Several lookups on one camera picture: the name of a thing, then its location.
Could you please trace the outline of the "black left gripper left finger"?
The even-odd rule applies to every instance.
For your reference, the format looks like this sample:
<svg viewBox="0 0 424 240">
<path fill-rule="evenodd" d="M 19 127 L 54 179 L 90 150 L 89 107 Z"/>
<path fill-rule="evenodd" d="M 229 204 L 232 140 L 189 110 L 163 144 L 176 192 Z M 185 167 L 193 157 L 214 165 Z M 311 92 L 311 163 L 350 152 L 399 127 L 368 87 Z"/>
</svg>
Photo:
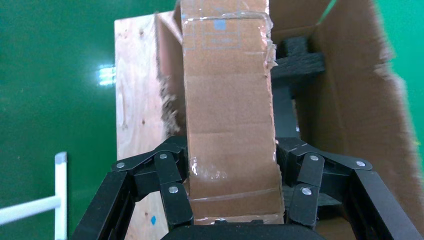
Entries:
<svg viewBox="0 0 424 240">
<path fill-rule="evenodd" d="M 123 240 L 135 206 L 150 193 L 160 192 L 165 226 L 173 230 L 194 224 L 183 182 L 188 177 L 188 142 L 171 136 L 154 150 L 112 164 L 78 223 L 74 240 Z"/>
</svg>

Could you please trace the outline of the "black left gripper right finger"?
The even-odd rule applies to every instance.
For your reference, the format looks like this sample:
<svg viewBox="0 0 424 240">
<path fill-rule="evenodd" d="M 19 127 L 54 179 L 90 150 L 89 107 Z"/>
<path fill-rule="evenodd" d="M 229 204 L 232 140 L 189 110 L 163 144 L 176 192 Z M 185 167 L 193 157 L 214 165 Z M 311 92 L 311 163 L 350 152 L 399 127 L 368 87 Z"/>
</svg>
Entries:
<svg viewBox="0 0 424 240">
<path fill-rule="evenodd" d="M 276 161 L 293 189 L 287 211 L 290 240 L 321 240 L 320 194 L 342 203 L 358 240 L 420 240 L 422 235 L 368 161 L 329 153 L 295 137 L 279 137 Z"/>
</svg>

